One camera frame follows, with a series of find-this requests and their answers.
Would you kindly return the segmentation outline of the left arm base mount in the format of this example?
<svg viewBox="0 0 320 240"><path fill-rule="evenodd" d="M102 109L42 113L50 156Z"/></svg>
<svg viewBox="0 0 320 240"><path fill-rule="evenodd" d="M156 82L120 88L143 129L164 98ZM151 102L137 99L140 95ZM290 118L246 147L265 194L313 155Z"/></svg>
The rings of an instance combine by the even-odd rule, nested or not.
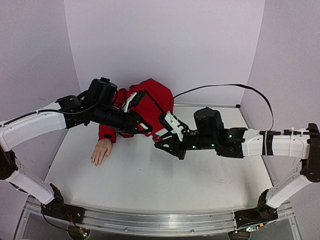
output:
<svg viewBox="0 0 320 240"><path fill-rule="evenodd" d="M41 205L41 213L45 216L81 224L84 219L85 209L80 206L66 204L60 190L49 184L53 190L53 200Z"/></svg>

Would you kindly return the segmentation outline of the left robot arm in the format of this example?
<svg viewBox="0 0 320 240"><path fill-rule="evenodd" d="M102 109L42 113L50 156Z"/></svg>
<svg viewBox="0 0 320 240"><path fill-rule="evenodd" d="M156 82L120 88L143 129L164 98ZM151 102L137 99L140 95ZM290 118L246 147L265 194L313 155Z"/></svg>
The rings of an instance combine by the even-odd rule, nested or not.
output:
<svg viewBox="0 0 320 240"><path fill-rule="evenodd" d="M132 108L138 106L146 92L133 93L123 107L116 106L117 86L107 78L93 79L88 90L79 95L68 95L35 111L0 124L0 158L5 164L1 178L38 199L56 218L64 218L67 206L60 191L32 176L19 162L13 160L13 148L36 137L54 131L70 129L90 122L104 125L120 133L147 134L153 127Z"/></svg>

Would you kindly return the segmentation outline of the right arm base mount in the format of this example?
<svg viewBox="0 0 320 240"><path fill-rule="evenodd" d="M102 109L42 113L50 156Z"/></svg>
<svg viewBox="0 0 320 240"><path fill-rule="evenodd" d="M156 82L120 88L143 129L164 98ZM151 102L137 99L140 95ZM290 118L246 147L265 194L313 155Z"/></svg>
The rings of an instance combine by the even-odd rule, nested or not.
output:
<svg viewBox="0 0 320 240"><path fill-rule="evenodd" d="M268 191L269 190L266 189L259 196L256 207L237 210L234 212L234 219L238 230L260 224L266 224L278 219L277 208L272 208L267 205L266 197Z"/></svg>

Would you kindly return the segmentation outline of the red nail polish bottle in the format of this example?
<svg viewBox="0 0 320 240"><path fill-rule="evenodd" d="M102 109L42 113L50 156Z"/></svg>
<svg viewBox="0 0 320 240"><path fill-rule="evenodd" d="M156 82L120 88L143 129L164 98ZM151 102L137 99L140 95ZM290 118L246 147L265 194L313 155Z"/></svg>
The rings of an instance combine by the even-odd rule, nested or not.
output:
<svg viewBox="0 0 320 240"><path fill-rule="evenodd" d="M158 134L153 134L152 135L152 140L153 140L154 143L159 143L159 142L161 142L163 140L163 138Z"/></svg>

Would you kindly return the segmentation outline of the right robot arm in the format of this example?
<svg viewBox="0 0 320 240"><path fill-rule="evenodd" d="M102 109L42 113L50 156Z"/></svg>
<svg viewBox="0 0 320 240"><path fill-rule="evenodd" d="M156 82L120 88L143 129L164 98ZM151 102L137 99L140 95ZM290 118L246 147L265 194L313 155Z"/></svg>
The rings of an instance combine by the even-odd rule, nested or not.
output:
<svg viewBox="0 0 320 240"><path fill-rule="evenodd" d="M225 128L220 112L209 107L197 110L193 117L195 130L171 112L161 114L159 122L167 133L155 135L154 146L180 160L187 151L198 150L215 150L218 156L234 159L253 156L300 159L300 167L261 195L261 204L273 209L305 186L320 181L320 131L315 123L307 128L285 130Z"/></svg>

